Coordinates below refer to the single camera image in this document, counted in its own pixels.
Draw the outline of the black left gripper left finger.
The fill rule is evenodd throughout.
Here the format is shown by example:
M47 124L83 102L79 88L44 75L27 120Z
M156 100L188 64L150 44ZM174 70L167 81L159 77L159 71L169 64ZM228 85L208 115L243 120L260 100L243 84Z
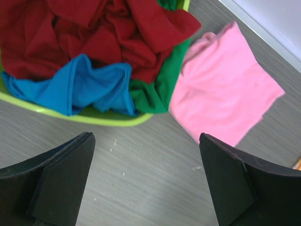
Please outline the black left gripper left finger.
M83 132L68 142L0 170L2 226L76 225L95 150Z

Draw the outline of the blue t shirt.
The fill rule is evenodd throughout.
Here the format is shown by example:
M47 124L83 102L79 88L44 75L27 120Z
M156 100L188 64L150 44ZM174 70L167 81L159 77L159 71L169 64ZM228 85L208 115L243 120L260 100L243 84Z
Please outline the blue t shirt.
M102 113L113 110L136 116L139 112L129 92L131 72L128 63L93 68L87 55L81 54L49 80L17 79L6 72L1 76L12 96L63 115L77 115L93 106Z

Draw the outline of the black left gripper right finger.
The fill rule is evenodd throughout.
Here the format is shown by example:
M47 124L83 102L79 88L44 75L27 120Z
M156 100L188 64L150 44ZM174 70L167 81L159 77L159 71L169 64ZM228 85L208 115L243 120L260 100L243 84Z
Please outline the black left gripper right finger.
M202 133L200 153L221 226L299 226L301 172Z

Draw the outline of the orange checkered cloth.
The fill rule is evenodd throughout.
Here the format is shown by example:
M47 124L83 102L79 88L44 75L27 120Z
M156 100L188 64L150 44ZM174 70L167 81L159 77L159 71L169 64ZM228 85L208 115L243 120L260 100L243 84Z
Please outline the orange checkered cloth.
M293 166L293 169L301 170L301 158L295 163L295 165Z

